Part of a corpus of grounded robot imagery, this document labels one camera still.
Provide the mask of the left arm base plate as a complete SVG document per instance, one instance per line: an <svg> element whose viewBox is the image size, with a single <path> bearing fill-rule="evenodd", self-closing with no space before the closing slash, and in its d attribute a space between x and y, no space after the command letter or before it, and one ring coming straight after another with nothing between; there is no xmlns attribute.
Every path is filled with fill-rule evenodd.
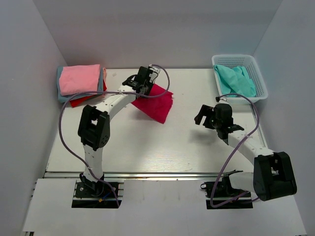
<svg viewBox="0 0 315 236"><path fill-rule="evenodd" d="M89 181L83 174L76 181L72 208L118 209L123 200L122 182Z"/></svg>

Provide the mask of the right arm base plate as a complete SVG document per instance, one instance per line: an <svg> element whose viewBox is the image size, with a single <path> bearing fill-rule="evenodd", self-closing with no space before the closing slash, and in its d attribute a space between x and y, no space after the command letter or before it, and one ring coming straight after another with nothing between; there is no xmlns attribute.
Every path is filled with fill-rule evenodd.
<svg viewBox="0 0 315 236"><path fill-rule="evenodd" d="M228 173L224 173L222 178L218 181L218 184L215 189L213 204L218 205L228 199L236 197L242 193L245 193L244 190L233 189L231 187L231 183L229 180L229 176L231 174L240 173L242 171L231 171ZM237 198L233 201L229 201L227 204L224 204L220 207L212 207L210 204L210 197L215 185L215 181L204 182L200 185L200 189L205 191L206 193L206 208L208 210L213 209L251 209L253 208L252 204L252 196L251 193L248 192L246 195Z"/></svg>

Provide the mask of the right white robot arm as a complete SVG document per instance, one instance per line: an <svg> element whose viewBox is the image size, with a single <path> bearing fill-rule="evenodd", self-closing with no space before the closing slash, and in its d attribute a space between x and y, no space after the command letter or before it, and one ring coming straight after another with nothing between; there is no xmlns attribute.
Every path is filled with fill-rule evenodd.
<svg viewBox="0 0 315 236"><path fill-rule="evenodd" d="M235 124L230 105L202 105L194 121L197 125L215 130L218 137L233 148L233 153L241 153L253 164L252 172L234 170L221 173L219 180L208 184L209 197L236 199L244 196L245 192L253 192L259 200L268 201L297 193L289 155L264 147L243 127Z"/></svg>

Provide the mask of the crimson red t shirt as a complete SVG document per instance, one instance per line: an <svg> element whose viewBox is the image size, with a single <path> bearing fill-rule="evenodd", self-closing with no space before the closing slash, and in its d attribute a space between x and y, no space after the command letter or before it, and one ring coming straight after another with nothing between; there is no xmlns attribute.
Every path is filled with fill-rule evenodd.
<svg viewBox="0 0 315 236"><path fill-rule="evenodd" d="M132 105L153 120L164 124L173 105L173 93L167 91L165 95L156 98L140 97Z"/></svg>

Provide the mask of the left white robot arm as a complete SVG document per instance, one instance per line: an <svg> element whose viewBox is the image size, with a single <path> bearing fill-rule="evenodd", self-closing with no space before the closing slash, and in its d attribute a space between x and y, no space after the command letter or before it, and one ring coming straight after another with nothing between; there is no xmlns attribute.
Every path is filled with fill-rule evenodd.
<svg viewBox="0 0 315 236"><path fill-rule="evenodd" d="M88 182L87 190L93 196L101 195L104 190L104 184L99 180L103 179L102 153L110 138L111 119L141 94L149 95L159 72L160 69L155 66L142 66L136 75L122 83L116 94L96 106L84 107L78 128L87 163L82 181Z"/></svg>

